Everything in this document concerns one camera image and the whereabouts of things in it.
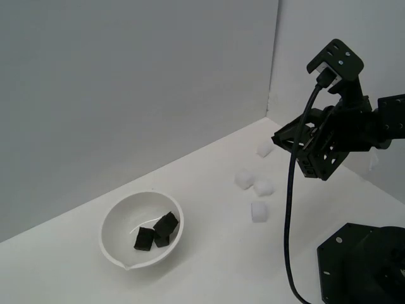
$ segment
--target black cable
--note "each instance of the black cable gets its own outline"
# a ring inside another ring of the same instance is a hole
[[[301,115],[301,119],[299,120],[296,134],[294,136],[294,142],[292,144],[291,150],[291,158],[290,158],[290,165],[289,165],[289,175],[288,175],[288,182],[287,182],[287,206],[285,208],[285,223],[284,223],[284,260],[285,260],[285,269],[287,270],[287,277],[289,280],[290,288],[292,293],[296,298],[303,304],[310,304],[298,293],[296,286],[294,284],[294,279],[292,277],[291,271],[291,262],[290,262],[290,224],[291,224],[291,209],[292,209],[292,188],[294,185],[294,170],[296,168],[296,159],[297,159],[297,152],[299,147],[299,141],[302,134],[302,130],[304,129],[305,122],[308,118],[309,112],[314,104],[314,101],[318,95],[318,93],[322,90],[322,86],[317,84],[314,88],[314,91],[309,97],[308,102],[306,104],[304,113]]]

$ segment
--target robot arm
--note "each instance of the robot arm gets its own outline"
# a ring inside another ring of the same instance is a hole
[[[361,59],[338,39],[308,64],[309,73],[327,68],[335,74],[329,93],[341,99],[336,106],[313,108],[309,113],[297,152],[306,177],[326,181],[350,152],[387,149],[392,139],[405,138],[405,94],[380,98],[373,111],[358,77],[363,67]],[[300,117],[274,134],[277,146],[291,152]]]

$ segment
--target white bowl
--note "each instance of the white bowl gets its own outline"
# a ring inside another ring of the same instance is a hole
[[[150,251],[134,249],[139,227],[152,228],[168,212],[177,220],[169,246],[158,248],[153,243]],[[107,214],[100,229],[99,244],[104,256],[126,270],[147,267],[165,259],[176,247],[183,233],[184,215],[171,196],[157,192],[139,192],[119,201]]]

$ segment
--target white wall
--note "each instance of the white wall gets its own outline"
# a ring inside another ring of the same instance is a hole
[[[306,65],[333,38],[345,42],[364,61],[360,81],[373,107],[377,99],[405,93],[405,1],[281,0],[271,75],[268,116],[280,124],[300,115],[315,85]],[[339,95],[321,92],[315,107],[334,105]],[[351,153],[345,164],[405,202],[405,141],[377,153]]]
[[[1,1],[0,241],[264,117],[277,4]]]

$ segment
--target black cube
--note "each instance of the black cube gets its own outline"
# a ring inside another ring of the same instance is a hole
[[[155,233],[154,234],[154,243],[158,248],[161,247],[166,247],[170,244],[170,236],[167,237],[161,237],[159,234]]]
[[[136,250],[150,251],[153,239],[154,239],[153,229],[140,227],[134,248]]]
[[[172,212],[167,213],[153,226],[158,236],[165,238],[173,233],[178,225],[178,220]]]

